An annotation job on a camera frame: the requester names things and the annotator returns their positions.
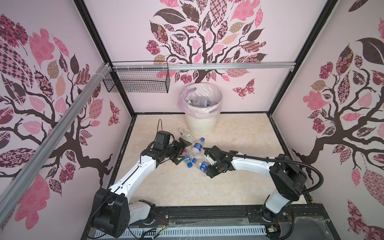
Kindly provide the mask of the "blue label blue cap bottle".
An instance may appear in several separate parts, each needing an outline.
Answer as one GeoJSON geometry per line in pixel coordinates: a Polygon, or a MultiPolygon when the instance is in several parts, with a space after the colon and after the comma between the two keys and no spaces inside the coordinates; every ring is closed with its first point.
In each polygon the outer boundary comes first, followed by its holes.
{"type": "Polygon", "coordinates": [[[191,152],[191,155],[193,158],[196,158],[200,154],[200,152],[203,150],[204,143],[205,143],[205,138],[200,138],[197,142],[195,142],[191,152]]]}

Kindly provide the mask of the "green label clear bottle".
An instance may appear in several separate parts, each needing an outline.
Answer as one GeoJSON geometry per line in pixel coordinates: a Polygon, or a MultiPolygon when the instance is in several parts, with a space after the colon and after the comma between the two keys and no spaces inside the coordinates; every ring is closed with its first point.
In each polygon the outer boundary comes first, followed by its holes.
{"type": "Polygon", "coordinates": [[[189,143],[191,143],[191,144],[195,142],[194,137],[193,137],[188,131],[186,131],[185,129],[180,128],[180,129],[179,129],[179,133],[180,133],[181,137],[182,137],[185,141],[187,141],[187,142],[189,142],[189,143]]]}
{"type": "Polygon", "coordinates": [[[185,101],[190,106],[193,106],[193,107],[200,106],[200,98],[197,97],[197,95],[188,95],[186,96],[185,101]]]}

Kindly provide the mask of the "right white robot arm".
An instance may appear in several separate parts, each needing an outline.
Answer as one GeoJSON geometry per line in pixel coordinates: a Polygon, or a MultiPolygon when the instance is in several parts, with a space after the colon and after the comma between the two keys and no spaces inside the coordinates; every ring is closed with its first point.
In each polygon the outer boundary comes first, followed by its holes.
{"type": "Polygon", "coordinates": [[[307,181],[307,175],[299,165],[284,154],[276,158],[256,158],[237,151],[224,152],[213,146],[204,148],[204,155],[213,162],[206,167],[206,175],[210,178],[228,171],[248,171],[272,179],[275,189],[261,208],[266,222],[276,222],[284,207],[298,201],[307,181]]]}

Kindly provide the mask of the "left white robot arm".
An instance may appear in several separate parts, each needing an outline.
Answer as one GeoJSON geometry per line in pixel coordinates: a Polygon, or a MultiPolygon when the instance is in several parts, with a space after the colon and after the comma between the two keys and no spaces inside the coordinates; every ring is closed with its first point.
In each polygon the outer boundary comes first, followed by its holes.
{"type": "Polygon", "coordinates": [[[130,204],[130,200],[140,184],[165,159],[176,165],[184,160],[182,153],[191,143],[180,138],[164,145],[152,142],[140,154],[136,165],[119,181],[108,189],[99,189],[92,206],[92,213],[86,225],[87,233],[97,229],[114,238],[119,238],[130,224],[149,218],[156,205],[140,200],[130,204]]]}

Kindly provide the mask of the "Fiji red flower bottle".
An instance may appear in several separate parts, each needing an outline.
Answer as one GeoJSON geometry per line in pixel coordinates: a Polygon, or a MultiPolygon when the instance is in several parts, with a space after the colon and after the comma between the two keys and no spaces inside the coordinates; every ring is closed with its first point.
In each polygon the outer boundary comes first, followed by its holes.
{"type": "Polygon", "coordinates": [[[184,149],[182,155],[184,157],[184,162],[187,164],[187,167],[188,168],[192,168],[193,167],[193,163],[192,163],[192,159],[191,159],[191,156],[190,156],[189,151],[188,151],[187,148],[184,149]]]}

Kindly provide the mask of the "Pepsi blue label bottle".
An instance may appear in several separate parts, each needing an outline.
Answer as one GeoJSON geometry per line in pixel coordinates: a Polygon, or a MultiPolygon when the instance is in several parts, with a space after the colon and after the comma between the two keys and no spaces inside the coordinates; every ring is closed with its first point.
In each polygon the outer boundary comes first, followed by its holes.
{"type": "Polygon", "coordinates": [[[205,162],[202,159],[193,159],[192,163],[204,174],[207,173],[207,167],[211,165],[209,162],[205,162]]]}

